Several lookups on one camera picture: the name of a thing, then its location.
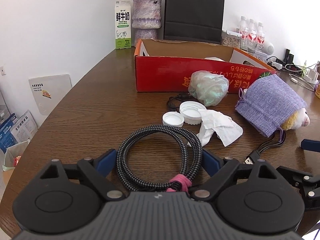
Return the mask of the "water bottle middle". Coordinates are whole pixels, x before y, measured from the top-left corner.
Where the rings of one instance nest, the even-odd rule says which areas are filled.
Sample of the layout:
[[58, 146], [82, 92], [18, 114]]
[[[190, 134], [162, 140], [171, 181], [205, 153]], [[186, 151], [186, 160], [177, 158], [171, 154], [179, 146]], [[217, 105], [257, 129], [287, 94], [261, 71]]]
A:
[[257, 47], [257, 29], [255, 26], [255, 21], [253, 19], [249, 20], [248, 26], [248, 40], [247, 48], [250, 53], [254, 53]]

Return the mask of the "large white jar lid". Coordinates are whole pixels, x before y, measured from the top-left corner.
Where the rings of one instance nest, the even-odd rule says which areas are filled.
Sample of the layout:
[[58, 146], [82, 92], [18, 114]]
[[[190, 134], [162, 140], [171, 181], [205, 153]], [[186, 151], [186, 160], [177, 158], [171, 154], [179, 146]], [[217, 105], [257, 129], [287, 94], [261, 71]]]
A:
[[206, 107], [195, 101], [185, 101], [179, 106], [179, 113], [184, 117], [184, 122], [189, 125], [199, 125], [202, 122], [199, 110], [206, 110]]

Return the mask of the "black paper bag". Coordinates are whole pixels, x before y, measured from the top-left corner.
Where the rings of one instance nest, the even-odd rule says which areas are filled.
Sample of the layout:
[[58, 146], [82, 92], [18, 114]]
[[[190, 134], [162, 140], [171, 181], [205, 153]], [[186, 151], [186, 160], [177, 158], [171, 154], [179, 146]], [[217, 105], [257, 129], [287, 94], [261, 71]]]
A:
[[225, 0], [165, 0], [163, 38], [219, 44]]

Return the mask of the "white round speaker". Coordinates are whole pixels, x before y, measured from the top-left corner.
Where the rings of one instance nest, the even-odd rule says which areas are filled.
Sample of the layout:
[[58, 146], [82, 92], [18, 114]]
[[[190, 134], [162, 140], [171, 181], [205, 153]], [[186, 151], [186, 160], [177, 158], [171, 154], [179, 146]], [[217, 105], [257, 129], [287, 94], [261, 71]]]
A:
[[270, 41], [265, 41], [263, 43], [262, 52], [267, 55], [272, 55], [274, 53], [274, 45]]

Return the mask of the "water bottle right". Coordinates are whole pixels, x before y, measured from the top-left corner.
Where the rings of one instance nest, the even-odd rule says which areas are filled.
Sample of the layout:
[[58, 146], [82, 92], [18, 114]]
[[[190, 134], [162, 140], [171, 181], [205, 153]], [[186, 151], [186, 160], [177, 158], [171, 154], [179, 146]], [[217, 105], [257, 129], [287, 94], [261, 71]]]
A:
[[257, 28], [257, 50], [262, 51], [265, 42], [265, 30], [261, 22], [258, 23]]

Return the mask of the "purple ceramic vase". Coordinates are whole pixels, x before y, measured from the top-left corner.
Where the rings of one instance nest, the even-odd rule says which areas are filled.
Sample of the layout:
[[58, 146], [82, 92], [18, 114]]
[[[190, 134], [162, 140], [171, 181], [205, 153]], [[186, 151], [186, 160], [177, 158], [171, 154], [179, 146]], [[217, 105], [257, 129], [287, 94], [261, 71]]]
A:
[[133, 0], [132, 27], [135, 43], [138, 39], [157, 39], [157, 30], [162, 27], [162, 0]]

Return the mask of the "seed storage jar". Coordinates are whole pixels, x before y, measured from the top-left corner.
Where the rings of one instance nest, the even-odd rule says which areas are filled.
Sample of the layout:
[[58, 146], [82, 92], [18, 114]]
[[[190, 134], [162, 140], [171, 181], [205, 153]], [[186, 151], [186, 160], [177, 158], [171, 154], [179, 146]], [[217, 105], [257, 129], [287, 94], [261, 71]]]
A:
[[226, 30], [221, 33], [221, 44], [227, 47], [240, 48], [240, 40], [242, 35], [240, 33]]

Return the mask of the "red cardboard box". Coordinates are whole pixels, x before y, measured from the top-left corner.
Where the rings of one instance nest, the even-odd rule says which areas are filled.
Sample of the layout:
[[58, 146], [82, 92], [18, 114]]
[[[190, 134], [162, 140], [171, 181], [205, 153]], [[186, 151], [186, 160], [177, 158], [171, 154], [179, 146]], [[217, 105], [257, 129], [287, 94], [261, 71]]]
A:
[[[222, 61], [205, 60], [218, 57]], [[203, 42], [138, 40], [135, 48], [138, 92], [186, 92], [191, 75], [205, 70], [229, 80], [229, 93], [248, 88], [256, 79], [276, 73], [238, 49]]]

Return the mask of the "clear plastic bottle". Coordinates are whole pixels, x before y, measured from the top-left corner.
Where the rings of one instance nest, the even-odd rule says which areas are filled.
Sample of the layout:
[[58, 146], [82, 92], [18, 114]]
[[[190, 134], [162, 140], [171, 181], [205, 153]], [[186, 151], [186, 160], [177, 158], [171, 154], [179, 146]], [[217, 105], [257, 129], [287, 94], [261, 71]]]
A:
[[225, 62], [223, 59], [218, 57], [206, 57], [205, 60], [213, 60], [213, 61], [222, 61]]

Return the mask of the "purple fabric pouch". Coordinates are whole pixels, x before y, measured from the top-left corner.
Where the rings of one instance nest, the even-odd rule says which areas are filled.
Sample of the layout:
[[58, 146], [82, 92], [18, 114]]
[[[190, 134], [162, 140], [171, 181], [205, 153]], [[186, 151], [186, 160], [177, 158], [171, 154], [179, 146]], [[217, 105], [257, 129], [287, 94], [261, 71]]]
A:
[[263, 136], [270, 137], [306, 102], [276, 74], [261, 77], [242, 92], [235, 110]]

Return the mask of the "yellow white plush toy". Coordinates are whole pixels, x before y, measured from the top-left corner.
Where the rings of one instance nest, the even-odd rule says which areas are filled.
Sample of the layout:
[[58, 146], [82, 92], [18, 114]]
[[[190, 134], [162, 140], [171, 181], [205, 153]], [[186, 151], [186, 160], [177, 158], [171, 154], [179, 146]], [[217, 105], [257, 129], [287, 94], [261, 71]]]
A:
[[310, 125], [310, 118], [305, 108], [295, 111], [282, 125], [281, 128], [285, 131], [298, 129]]

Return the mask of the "plastic bag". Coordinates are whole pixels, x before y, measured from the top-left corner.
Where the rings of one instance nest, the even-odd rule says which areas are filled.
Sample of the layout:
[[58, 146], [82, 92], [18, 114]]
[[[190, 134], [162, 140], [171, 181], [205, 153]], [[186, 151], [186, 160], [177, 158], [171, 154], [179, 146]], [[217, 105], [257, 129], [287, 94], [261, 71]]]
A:
[[200, 70], [191, 75], [188, 92], [208, 107], [218, 105], [226, 96], [228, 89], [229, 80], [223, 75]]

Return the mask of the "milk carton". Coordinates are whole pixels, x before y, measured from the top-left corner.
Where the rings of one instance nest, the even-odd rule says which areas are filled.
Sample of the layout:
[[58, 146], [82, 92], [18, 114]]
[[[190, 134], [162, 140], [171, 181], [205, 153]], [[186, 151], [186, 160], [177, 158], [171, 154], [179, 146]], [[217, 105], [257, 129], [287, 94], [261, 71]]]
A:
[[116, 49], [131, 48], [131, 2], [116, 1], [114, 7]]

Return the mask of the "medium white lid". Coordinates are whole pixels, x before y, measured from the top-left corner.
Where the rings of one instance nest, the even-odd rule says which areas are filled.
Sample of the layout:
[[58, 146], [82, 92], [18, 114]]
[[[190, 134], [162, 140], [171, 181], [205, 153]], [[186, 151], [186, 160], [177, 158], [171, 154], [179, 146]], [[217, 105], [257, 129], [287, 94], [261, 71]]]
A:
[[178, 112], [167, 112], [162, 116], [162, 122], [165, 126], [182, 127], [184, 124], [184, 117]]

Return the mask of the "blue paper packages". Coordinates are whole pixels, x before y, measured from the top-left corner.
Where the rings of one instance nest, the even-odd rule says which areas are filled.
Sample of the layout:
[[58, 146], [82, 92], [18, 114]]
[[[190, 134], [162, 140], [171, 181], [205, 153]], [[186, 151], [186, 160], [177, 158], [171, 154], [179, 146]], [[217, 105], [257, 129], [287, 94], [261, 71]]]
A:
[[31, 140], [36, 134], [38, 126], [29, 110], [19, 119], [15, 113], [1, 124], [1, 151], [6, 152], [7, 148], [17, 143]]

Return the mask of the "cardboard trash box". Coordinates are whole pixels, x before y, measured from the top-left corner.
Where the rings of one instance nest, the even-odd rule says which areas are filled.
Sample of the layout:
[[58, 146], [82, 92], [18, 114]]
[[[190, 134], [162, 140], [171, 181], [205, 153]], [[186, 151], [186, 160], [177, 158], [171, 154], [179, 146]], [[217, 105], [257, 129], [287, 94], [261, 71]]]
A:
[[21, 156], [23, 155], [25, 149], [29, 145], [30, 140], [24, 142], [19, 142], [16, 145], [7, 148], [4, 154], [4, 160], [2, 164], [3, 171], [3, 181], [5, 185], [8, 184], [15, 167], [17, 166]]

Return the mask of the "water bottle left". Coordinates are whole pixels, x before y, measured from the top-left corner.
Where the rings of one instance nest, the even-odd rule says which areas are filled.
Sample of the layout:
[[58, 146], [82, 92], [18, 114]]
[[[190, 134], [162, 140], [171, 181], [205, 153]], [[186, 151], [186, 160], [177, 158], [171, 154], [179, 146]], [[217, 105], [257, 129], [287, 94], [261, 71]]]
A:
[[241, 20], [239, 22], [239, 32], [241, 34], [240, 38], [240, 48], [244, 51], [248, 51], [248, 25], [247, 25], [247, 18], [245, 16], [241, 16]]

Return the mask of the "water bottle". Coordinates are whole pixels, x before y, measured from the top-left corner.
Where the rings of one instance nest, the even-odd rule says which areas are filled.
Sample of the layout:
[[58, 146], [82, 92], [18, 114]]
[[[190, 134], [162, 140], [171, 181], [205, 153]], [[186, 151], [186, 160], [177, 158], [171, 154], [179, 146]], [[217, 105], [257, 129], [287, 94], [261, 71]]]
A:
[[244, 51], [248, 51], [248, 25], [247, 25], [247, 18], [245, 16], [241, 16], [241, 20], [239, 22], [239, 32], [241, 34], [240, 38], [240, 48]]
[[248, 26], [248, 40], [247, 48], [250, 53], [254, 53], [257, 47], [257, 29], [255, 26], [255, 21], [253, 19], [249, 20]]
[[257, 28], [257, 50], [262, 51], [265, 42], [265, 30], [261, 22], [258, 23]]

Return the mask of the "white tissue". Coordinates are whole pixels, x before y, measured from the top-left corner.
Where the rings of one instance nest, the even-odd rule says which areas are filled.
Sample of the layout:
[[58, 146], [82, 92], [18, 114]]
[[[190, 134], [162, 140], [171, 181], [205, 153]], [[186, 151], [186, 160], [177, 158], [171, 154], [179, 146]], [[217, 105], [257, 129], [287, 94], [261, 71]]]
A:
[[201, 127], [197, 134], [202, 146], [205, 146], [210, 141], [214, 133], [222, 141], [222, 144], [227, 147], [243, 134], [243, 129], [230, 116], [224, 115], [211, 109], [200, 109]]

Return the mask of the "white power adapter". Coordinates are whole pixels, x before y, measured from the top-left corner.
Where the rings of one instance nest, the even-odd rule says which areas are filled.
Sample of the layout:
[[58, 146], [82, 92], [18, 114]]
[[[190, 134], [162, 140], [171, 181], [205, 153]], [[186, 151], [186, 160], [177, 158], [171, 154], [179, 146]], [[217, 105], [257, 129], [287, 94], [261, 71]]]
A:
[[310, 69], [309, 72], [306, 74], [305, 79], [308, 83], [316, 84], [318, 76], [319, 73], [316, 69]]

